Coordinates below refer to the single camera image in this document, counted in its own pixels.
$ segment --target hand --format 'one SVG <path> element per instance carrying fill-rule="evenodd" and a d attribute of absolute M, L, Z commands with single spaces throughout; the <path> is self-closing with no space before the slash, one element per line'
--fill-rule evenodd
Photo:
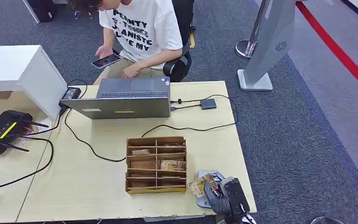
<path fill-rule="evenodd" d="M 134 78 L 139 74 L 139 72 L 142 70 L 142 67 L 135 63 L 125 69 L 121 72 L 121 78 Z"/>
<path fill-rule="evenodd" d="M 95 56 L 99 56 L 99 58 L 103 58 L 113 54 L 113 49 L 111 46 L 102 45 L 96 50 Z"/>

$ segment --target smartphone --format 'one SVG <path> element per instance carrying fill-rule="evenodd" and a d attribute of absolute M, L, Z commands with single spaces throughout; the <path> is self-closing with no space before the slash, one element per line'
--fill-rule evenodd
<path fill-rule="evenodd" d="M 121 58 L 119 56 L 113 54 L 113 55 L 109 55 L 104 58 L 101 58 L 99 60 L 96 60 L 96 61 L 92 62 L 91 64 L 99 69 L 103 69 L 110 64 L 120 61 L 120 59 Z"/>

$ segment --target cardboard organizer box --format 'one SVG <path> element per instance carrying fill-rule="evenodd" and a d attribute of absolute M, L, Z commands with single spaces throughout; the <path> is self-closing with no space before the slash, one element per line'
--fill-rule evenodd
<path fill-rule="evenodd" d="M 127 139 L 126 157 L 125 191 L 128 194 L 186 191 L 186 140 L 183 137 Z M 162 168 L 161 162 L 164 166 L 167 160 L 177 161 L 180 170 Z"/>

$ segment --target silver stanchion base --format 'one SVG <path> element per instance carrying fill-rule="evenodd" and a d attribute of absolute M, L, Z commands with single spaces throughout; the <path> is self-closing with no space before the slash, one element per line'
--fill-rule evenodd
<path fill-rule="evenodd" d="M 235 45 L 235 53 L 242 59 L 250 60 L 257 47 L 257 42 L 253 49 L 248 49 L 249 40 L 243 40 Z"/>
<path fill-rule="evenodd" d="M 342 223 L 341 221 L 335 218 L 319 217 L 314 219 L 311 224 L 344 224 L 344 223 Z"/>
<path fill-rule="evenodd" d="M 243 91 L 270 91 L 272 90 L 272 83 L 266 73 L 256 84 L 246 85 L 245 77 L 243 76 L 245 70 L 238 70 L 238 80 L 240 81 L 240 89 Z"/>

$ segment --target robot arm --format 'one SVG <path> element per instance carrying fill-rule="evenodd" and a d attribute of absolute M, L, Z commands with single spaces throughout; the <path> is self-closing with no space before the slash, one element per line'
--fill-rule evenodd
<path fill-rule="evenodd" d="M 218 186 L 219 189 L 212 190 L 210 183 L 205 181 L 205 196 L 213 211 L 224 215 L 226 222 L 229 219 L 239 224 L 256 224 L 249 215 L 250 208 L 238 178 L 225 178 Z"/>

